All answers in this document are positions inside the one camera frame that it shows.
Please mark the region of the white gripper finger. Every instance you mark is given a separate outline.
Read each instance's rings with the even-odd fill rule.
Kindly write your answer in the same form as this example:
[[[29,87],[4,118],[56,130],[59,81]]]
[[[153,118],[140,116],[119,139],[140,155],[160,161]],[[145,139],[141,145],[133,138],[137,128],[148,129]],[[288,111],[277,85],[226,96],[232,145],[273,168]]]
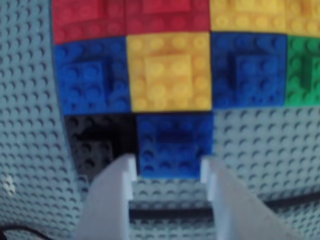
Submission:
[[[218,240],[301,240],[226,165],[213,156],[201,159],[201,182],[213,208]]]
[[[78,224],[75,240],[128,240],[129,201],[137,180],[134,154],[123,154],[91,183]]]

